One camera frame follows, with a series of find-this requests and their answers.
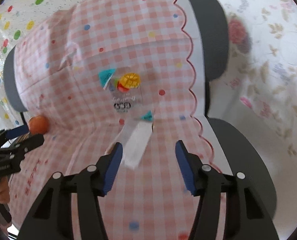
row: green oval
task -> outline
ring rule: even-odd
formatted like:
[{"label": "green oval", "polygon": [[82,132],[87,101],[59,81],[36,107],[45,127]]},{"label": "green oval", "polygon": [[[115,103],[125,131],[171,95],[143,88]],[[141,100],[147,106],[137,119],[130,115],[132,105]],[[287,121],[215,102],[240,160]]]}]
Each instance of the green oval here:
[{"label": "green oval", "polygon": [[14,39],[15,40],[18,40],[18,38],[21,36],[21,31],[20,30],[18,30],[17,32],[15,32],[15,34],[14,34]]},{"label": "green oval", "polygon": [[35,4],[36,4],[36,5],[39,5],[39,4],[41,4],[43,1],[44,1],[44,0],[36,0]]}]

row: teal triangle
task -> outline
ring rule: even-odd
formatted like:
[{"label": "teal triangle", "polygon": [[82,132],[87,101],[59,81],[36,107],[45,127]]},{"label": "teal triangle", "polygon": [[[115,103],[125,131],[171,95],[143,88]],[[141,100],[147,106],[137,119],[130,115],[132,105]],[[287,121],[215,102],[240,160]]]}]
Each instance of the teal triangle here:
[{"label": "teal triangle", "polygon": [[152,121],[153,121],[153,115],[152,115],[151,110],[148,111],[145,115],[141,116],[141,119],[142,119],[142,120],[145,120],[145,121],[150,121],[150,122],[152,122]]},{"label": "teal triangle", "polygon": [[108,69],[108,70],[103,70],[98,74],[99,80],[101,82],[101,86],[104,88],[108,81],[111,79],[115,72],[115,69]]}]

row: orange ball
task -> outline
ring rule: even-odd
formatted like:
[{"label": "orange ball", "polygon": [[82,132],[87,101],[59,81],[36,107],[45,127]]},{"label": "orange ball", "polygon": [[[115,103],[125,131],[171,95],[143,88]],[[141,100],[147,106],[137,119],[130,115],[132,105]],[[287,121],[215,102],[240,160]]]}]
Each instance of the orange ball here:
[{"label": "orange ball", "polygon": [[32,135],[48,132],[50,123],[45,116],[34,116],[28,121],[28,129]]}]

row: pink checkered fabric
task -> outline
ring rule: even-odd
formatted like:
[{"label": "pink checkered fabric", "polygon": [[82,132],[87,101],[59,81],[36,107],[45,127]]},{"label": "pink checkered fabric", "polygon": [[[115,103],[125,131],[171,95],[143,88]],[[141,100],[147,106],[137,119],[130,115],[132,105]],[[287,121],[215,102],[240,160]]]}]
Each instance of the pink checkered fabric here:
[{"label": "pink checkered fabric", "polygon": [[[120,119],[151,110],[154,132],[139,167],[121,166],[112,191],[99,200],[104,224],[111,240],[187,238],[199,199],[185,190],[175,143],[183,140],[204,163],[212,161],[213,152],[191,117],[196,107],[190,91],[195,70],[187,61],[192,42],[182,31],[187,18],[176,1],[87,0],[58,11],[17,45],[15,76],[23,104],[48,117],[51,129],[11,181],[16,226],[54,172],[75,174],[95,164],[122,129]],[[98,79],[111,68],[140,75],[142,106],[117,113]],[[80,239],[75,197],[72,219]]]}]

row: silver screw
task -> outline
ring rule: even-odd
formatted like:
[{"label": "silver screw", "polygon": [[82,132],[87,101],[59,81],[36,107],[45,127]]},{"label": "silver screw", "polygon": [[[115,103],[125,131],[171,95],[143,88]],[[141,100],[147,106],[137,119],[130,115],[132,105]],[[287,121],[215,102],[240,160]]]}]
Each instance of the silver screw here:
[{"label": "silver screw", "polygon": [[245,179],[245,174],[243,172],[238,172],[236,174],[236,176],[239,178],[239,179]]},{"label": "silver screw", "polygon": [[211,166],[210,165],[207,165],[207,164],[204,164],[202,166],[202,170],[204,170],[204,171],[210,171],[211,170]]},{"label": "silver screw", "polygon": [[53,179],[59,179],[62,176],[60,172],[56,172],[53,174]]},{"label": "silver screw", "polygon": [[97,168],[96,168],[95,165],[90,165],[90,166],[87,167],[87,171],[88,171],[88,172],[96,171],[96,169],[97,169]]}]

